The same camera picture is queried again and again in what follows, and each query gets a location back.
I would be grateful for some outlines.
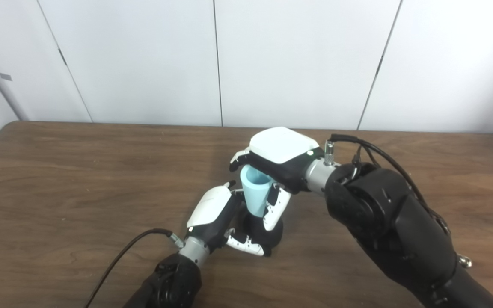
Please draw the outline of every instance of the black fingertip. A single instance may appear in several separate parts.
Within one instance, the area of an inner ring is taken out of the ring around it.
[[[264,257],[271,257],[271,248],[262,246],[262,249],[264,250]]]

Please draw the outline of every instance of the cable connector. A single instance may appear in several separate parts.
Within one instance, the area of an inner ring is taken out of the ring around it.
[[[176,247],[180,249],[186,246],[186,243],[184,243],[184,241],[174,233],[169,236],[169,239],[172,241],[172,243],[174,243],[174,245],[176,245]]]

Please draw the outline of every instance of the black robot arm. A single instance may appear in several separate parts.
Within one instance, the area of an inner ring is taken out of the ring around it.
[[[329,177],[327,209],[387,277],[427,308],[493,308],[493,296],[460,265],[448,228],[401,174],[363,164],[351,179],[353,169],[342,165]]]
[[[199,267],[175,253],[157,265],[123,308],[190,307],[200,288]]]

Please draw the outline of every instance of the door hinge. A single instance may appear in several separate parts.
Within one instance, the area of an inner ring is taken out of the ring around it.
[[[58,49],[58,52],[60,53],[60,56],[62,57],[62,61],[64,61],[64,65],[68,66],[68,64],[66,62],[66,58],[64,58],[64,55],[62,53],[62,50],[60,50],[60,48]]]

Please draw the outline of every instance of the panel seam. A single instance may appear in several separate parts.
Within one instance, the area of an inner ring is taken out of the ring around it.
[[[66,68],[68,70],[68,74],[70,74],[70,78],[72,78],[72,81],[74,82],[74,86],[77,90],[77,93],[79,94],[79,97],[81,98],[81,102],[83,103],[83,106],[85,107],[85,111],[86,111],[87,115],[89,116],[91,123],[94,123],[94,121],[92,120],[92,115],[90,115],[89,108],[86,106],[83,95],[81,94],[81,91],[79,90],[79,86],[77,86],[77,82],[74,78],[74,75],[72,74],[72,71],[70,70],[70,66],[68,66],[67,61],[65,60],[64,55],[62,53],[62,49],[60,48],[60,45],[58,45],[58,41],[56,40],[56,37],[54,36],[53,29],[50,27],[49,20],[47,19],[47,16],[45,15],[45,12],[43,11],[43,7],[41,7],[41,3],[39,3],[39,0],[36,0],[36,2],[37,2],[37,6],[39,6],[39,10],[41,10],[41,14],[43,15],[43,18],[45,19],[45,23],[47,24],[47,27],[49,28],[50,34],[53,37],[53,41],[56,44],[58,52],[59,52],[60,56],[62,57],[64,64],[66,65]]]
[[[401,11],[402,5],[403,5],[403,0],[401,0],[399,2],[399,6],[397,7],[397,12],[395,13],[395,18],[393,19],[393,23],[391,24],[391,29],[389,30],[389,35],[387,36],[387,41],[385,42],[385,46],[383,47],[382,56],[380,57],[380,62],[378,63],[378,67],[376,69],[376,74],[374,74],[374,79],[372,80],[372,84],[370,85],[370,90],[368,91],[368,96],[366,96],[366,102],[364,102],[364,107],[362,108],[362,113],[360,114],[359,124],[356,126],[356,130],[360,130],[360,125],[362,123],[362,119],[364,118],[364,113],[366,112],[366,107],[368,106],[368,101],[370,100],[372,90],[374,89],[374,84],[376,83],[376,79],[378,78],[378,74],[380,72],[380,68],[381,68],[382,62],[383,62],[383,57],[385,56],[385,52],[387,51],[387,45],[389,45],[389,41],[391,39],[391,35],[393,34],[393,29],[395,28],[395,23],[397,22],[397,17],[399,17],[399,12]]]

